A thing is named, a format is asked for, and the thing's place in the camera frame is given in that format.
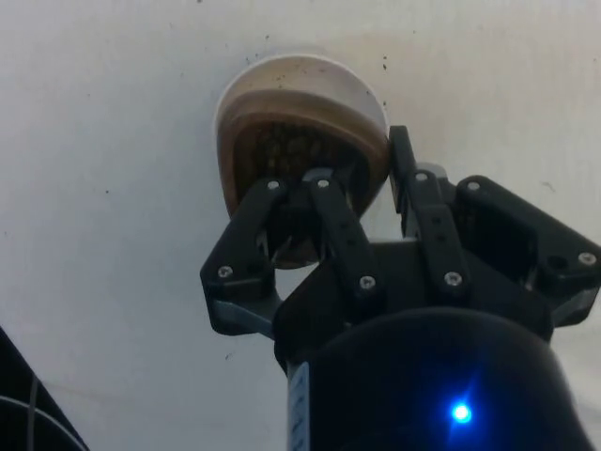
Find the black cylinder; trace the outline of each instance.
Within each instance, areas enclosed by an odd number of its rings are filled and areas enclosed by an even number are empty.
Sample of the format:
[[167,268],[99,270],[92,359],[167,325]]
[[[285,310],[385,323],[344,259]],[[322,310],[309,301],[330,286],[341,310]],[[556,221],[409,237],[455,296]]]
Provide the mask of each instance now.
[[428,308],[339,335],[290,378],[289,449],[589,450],[548,344]]

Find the dark speck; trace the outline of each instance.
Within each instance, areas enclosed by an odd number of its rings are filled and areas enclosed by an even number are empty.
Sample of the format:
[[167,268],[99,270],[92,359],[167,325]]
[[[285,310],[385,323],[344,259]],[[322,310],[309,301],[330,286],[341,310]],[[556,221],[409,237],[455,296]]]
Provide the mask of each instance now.
[[557,193],[555,191],[555,187],[551,185],[548,181],[541,181],[541,185],[546,186],[552,193]]

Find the black bracket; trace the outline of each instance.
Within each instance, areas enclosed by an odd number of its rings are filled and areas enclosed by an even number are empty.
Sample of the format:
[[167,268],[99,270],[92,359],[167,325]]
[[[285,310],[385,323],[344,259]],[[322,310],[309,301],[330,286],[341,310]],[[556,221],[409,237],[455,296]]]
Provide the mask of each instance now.
[[333,260],[339,286],[347,293],[348,319],[370,319],[383,308],[385,286],[359,218],[334,179],[309,182],[309,193],[322,230],[315,245],[323,251],[322,260]]
[[287,194],[281,180],[256,182],[200,272],[211,326],[220,334],[271,336],[271,320],[281,301],[264,231]]

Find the white backdrop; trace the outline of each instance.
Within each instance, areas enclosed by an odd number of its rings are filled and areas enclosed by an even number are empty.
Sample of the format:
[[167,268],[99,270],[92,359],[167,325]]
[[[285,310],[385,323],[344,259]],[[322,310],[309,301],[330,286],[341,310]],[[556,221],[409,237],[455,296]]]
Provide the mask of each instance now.
[[[0,0],[0,325],[94,450],[284,449],[271,343],[213,333],[198,270],[227,222],[216,100],[299,49],[451,180],[601,242],[599,1]],[[396,238],[387,186],[364,225]],[[601,445],[595,312],[554,346]]]

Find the white label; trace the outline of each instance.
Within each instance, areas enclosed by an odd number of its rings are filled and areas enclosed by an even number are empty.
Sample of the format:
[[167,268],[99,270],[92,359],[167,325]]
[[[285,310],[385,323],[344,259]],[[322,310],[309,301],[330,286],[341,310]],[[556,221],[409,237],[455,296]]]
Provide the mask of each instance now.
[[288,389],[288,451],[309,451],[309,364],[292,377]]

